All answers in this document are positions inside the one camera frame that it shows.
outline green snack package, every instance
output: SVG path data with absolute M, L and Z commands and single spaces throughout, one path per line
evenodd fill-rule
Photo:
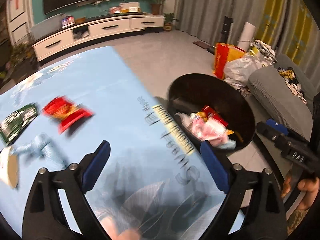
M 12 145 L 33 119 L 38 116 L 35 104 L 26 105 L 11 113 L 0 124 L 0 134 L 7 146 Z

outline finger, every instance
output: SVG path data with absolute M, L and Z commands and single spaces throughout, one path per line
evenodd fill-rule
M 291 173 L 291 171 L 288 171 L 288 173 L 286 174 L 286 176 L 284 178 L 284 184 L 289 184 L 291 182 L 291 177 L 292 177 L 292 173 Z
M 290 184 L 284 184 L 281 191 L 281 197 L 284 198 L 285 195 L 287 195 L 290 192 L 290 190 L 291 190 Z
M 101 220 L 100 224 L 112 240 L 117 239 L 118 230 L 111 217 L 105 217 L 103 220 Z
M 298 189 L 301 191 L 318 192 L 319 178 L 316 179 L 302 179 L 298 184 Z
M 117 240 L 140 240 L 140 234 L 134 229 L 128 229 L 123 231 L 117 238 Z
M 298 184 L 298 189 L 306 191 L 305 196 L 303 197 L 302 201 L 299 203 L 297 209 L 298 210 L 306 210 L 309 209 L 316 196 L 318 195 L 319 191 L 319 179 L 316 178 L 315 180 L 312 179 L 305 179 L 301 180 Z

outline drawer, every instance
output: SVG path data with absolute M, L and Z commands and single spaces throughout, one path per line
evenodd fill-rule
M 129 30 L 129 19 L 114 20 L 89 25 L 90 36 L 108 36 Z
M 36 52 L 37 58 L 39 59 L 46 54 L 54 54 L 63 50 L 64 47 L 70 46 L 73 42 L 72 30 L 70 30 L 42 41 L 33 48 Z
M 131 28 L 148 28 L 148 27 L 163 27 L 163 17 L 141 17 L 131 19 Z

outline gray floor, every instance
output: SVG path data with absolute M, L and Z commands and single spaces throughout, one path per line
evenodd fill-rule
M 149 92 L 153 96 L 166 98 L 167 89 L 177 77 L 187 73 L 212 75 L 214 55 L 194 45 L 193 41 L 198 39 L 180 31 L 148 33 L 92 45 L 60 57 L 42 68 L 88 49 L 114 46 Z M 261 172 L 268 167 L 254 143 L 235 152 L 229 159 L 250 171 Z M 248 204 L 249 198 L 248 193 L 243 205 Z

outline label with text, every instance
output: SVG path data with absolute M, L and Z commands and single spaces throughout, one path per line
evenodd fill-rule
M 175 140 L 175 142 L 180 146 L 185 154 L 191 155 L 196 150 L 189 138 L 184 134 L 181 128 L 176 124 L 171 115 L 163 108 L 162 105 L 153 106 L 152 109 L 166 126 L 169 134 Z

